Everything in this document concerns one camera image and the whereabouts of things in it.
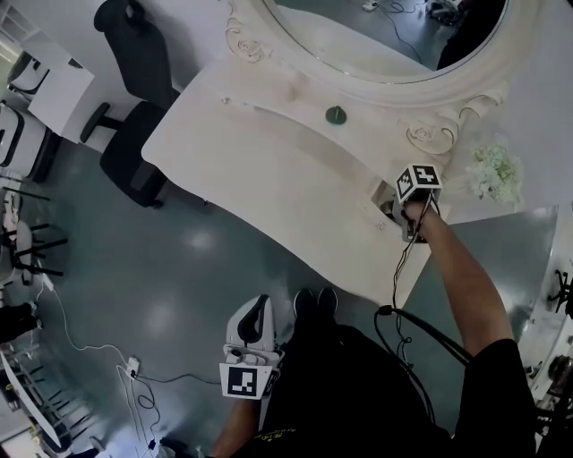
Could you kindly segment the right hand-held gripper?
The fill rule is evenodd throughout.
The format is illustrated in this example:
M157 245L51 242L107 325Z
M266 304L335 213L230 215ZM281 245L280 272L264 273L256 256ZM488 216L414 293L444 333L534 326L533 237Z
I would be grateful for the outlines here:
M430 207L440 213L438 199L442 190L442 180L434 165L408 165L396 179L392 215L401 226L404 242L417 241L423 217ZM405 205L408 202L423 205L417 219L410 219L406 214Z

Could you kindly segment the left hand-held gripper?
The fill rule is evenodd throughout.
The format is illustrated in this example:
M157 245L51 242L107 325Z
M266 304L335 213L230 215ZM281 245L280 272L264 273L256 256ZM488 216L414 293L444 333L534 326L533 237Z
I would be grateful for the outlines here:
M275 350L274 316L267 294L246 302L229 319L227 343L223 347L225 361L219 364L222 395L230 398L270 396L280 376L284 353Z

